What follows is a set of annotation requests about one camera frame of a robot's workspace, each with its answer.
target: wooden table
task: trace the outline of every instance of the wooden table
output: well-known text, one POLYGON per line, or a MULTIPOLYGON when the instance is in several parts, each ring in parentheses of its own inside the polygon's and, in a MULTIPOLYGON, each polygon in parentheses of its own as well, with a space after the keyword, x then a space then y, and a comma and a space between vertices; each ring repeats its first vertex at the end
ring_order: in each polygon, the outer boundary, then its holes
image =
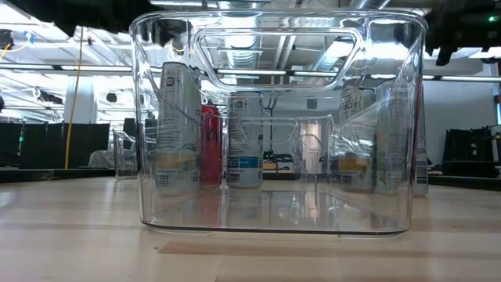
POLYGON ((138 210, 133 180, 1 185, 0 281, 501 281, 497 192, 432 187, 393 239, 186 238, 148 230, 138 210))

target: table surface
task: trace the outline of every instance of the table surface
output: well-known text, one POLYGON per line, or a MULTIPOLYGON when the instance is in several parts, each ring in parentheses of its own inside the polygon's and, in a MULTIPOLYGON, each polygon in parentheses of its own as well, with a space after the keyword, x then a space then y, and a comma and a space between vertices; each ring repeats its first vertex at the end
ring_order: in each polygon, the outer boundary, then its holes
POLYGON ((432 186, 392 239, 166 234, 138 210, 134 180, 0 185, 0 281, 501 281, 498 192, 432 186))

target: clear glass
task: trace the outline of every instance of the clear glass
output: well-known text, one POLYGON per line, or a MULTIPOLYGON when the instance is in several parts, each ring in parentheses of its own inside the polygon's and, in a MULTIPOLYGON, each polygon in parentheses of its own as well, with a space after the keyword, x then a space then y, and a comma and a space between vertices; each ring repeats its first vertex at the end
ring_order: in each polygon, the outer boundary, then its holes
POLYGON ((121 130, 113 130, 115 177, 134 179, 137 176, 135 139, 121 130))
POLYGON ((426 28, 411 13, 365 10, 138 18, 141 220, 166 230, 406 231, 426 28))

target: barcode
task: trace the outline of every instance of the barcode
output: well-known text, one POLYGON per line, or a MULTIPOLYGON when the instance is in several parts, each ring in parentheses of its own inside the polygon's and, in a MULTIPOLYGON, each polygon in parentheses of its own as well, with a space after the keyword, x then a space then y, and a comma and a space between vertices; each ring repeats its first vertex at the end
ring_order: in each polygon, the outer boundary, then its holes
POLYGON ((417 184, 428 184, 428 167, 426 161, 416 162, 416 182, 417 184))

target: red bottle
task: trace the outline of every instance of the red bottle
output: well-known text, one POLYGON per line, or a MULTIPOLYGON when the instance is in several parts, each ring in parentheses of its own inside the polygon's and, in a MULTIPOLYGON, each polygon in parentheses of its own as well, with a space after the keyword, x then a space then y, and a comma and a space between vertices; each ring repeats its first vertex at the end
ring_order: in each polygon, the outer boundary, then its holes
POLYGON ((222 119, 213 106, 202 106, 200 142, 200 182, 218 187, 222 179, 222 119))

